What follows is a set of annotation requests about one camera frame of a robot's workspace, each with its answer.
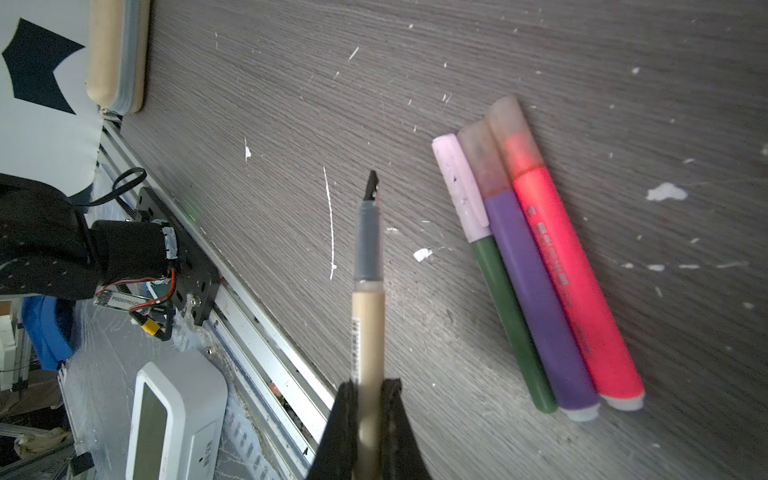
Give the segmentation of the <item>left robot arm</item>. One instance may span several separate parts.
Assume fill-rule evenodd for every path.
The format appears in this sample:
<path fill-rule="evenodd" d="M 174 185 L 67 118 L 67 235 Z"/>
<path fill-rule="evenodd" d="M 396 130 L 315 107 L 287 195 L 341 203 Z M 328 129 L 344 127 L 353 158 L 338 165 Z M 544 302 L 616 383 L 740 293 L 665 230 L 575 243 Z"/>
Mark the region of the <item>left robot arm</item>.
<path fill-rule="evenodd" d="M 35 180 L 1 176 L 1 298 L 85 300 L 99 286 L 169 277 L 176 231 L 157 222 L 97 220 L 84 210 L 118 198 L 136 183 L 84 205 Z"/>

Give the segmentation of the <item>pink highlighter marker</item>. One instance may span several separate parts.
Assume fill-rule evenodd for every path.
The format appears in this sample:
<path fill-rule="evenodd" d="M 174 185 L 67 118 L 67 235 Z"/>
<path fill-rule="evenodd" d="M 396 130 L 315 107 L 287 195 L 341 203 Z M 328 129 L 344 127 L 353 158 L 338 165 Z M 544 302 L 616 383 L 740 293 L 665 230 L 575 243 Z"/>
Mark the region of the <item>pink highlighter marker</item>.
<path fill-rule="evenodd" d="M 641 410 L 644 385 L 519 101 L 496 101 L 486 119 L 597 393 L 616 410 Z"/>

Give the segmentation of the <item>green pen pink cap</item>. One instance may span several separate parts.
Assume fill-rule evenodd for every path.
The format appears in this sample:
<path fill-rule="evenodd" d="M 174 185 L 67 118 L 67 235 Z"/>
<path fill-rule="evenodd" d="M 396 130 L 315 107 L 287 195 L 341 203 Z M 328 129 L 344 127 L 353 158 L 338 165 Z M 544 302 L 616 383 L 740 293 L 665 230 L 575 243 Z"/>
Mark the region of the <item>green pen pink cap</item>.
<path fill-rule="evenodd" d="M 432 151 L 530 398 L 538 411 L 552 414 L 558 410 L 557 402 L 491 232 L 479 187 L 457 136 L 445 134 L 434 138 Z"/>

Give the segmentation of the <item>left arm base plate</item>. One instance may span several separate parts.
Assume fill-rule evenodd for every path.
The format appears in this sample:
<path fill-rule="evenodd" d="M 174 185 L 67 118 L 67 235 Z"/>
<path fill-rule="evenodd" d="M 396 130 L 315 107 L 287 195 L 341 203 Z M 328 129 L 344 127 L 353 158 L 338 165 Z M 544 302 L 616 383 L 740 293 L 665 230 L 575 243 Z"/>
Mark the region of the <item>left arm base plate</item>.
<path fill-rule="evenodd" d="M 138 210 L 149 220 L 163 221 L 174 228 L 177 240 L 176 289 L 173 305 L 196 326 L 209 318 L 220 286 L 220 274 L 186 225 L 151 188 L 139 191 Z"/>

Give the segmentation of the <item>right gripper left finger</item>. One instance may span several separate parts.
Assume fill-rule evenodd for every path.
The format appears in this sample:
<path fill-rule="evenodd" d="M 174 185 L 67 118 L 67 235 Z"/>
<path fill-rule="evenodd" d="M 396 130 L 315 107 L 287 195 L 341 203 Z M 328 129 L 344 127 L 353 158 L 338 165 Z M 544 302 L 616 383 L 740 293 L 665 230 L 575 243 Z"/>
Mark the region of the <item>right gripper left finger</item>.
<path fill-rule="evenodd" d="M 351 480 L 358 449 L 358 388 L 342 383 L 306 480 Z"/>

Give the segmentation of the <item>purple highlighter marker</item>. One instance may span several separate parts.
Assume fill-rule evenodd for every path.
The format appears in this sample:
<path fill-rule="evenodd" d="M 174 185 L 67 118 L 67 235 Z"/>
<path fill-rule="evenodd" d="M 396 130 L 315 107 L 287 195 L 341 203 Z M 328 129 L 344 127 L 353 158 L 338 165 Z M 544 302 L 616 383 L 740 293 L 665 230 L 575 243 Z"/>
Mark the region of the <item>purple highlighter marker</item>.
<path fill-rule="evenodd" d="M 484 120 L 458 132 L 489 226 L 557 404 L 575 422 L 594 420 L 600 399 L 576 345 L 494 137 Z"/>

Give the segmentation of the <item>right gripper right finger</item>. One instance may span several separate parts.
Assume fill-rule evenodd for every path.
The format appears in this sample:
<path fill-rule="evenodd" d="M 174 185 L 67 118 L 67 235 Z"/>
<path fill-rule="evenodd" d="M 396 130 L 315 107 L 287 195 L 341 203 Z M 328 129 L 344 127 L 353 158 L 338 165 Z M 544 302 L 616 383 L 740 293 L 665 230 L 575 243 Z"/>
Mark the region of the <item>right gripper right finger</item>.
<path fill-rule="evenodd" d="M 380 475 L 384 480 L 431 480 L 407 416 L 400 379 L 385 379 L 380 401 Z"/>

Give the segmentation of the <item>white tablet device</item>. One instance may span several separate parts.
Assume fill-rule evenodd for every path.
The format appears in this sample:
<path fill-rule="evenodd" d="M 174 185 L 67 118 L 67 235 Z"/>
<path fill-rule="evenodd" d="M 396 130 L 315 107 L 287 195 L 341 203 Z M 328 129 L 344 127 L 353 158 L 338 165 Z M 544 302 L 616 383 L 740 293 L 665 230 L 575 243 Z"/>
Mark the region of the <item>white tablet device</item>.
<path fill-rule="evenodd" d="M 197 350 L 145 364 L 136 375 L 127 479 L 211 479 L 228 391 Z"/>

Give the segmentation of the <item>cream pen purple cap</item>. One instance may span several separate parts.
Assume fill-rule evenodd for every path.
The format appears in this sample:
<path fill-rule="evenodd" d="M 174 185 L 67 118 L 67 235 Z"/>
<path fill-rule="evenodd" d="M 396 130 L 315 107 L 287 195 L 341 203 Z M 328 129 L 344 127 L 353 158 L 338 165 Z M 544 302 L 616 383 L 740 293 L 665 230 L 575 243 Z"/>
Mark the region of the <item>cream pen purple cap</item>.
<path fill-rule="evenodd" d="M 358 208 L 356 225 L 352 294 L 353 373 L 358 395 L 356 479 L 380 477 L 385 290 L 378 184 L 378 175 L 372 170 Z"/>

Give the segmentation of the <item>beige sponge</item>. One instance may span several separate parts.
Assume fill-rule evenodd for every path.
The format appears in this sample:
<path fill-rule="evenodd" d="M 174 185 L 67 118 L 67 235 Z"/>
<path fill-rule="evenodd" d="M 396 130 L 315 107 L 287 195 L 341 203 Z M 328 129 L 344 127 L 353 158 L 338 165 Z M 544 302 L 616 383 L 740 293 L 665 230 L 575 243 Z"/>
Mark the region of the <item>beige sponge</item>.
<path fill-rule="evenodd" d="M 144 102 L 150 0 L 92 0 L 86 90 L 102 110 L 133 114 Z"/>

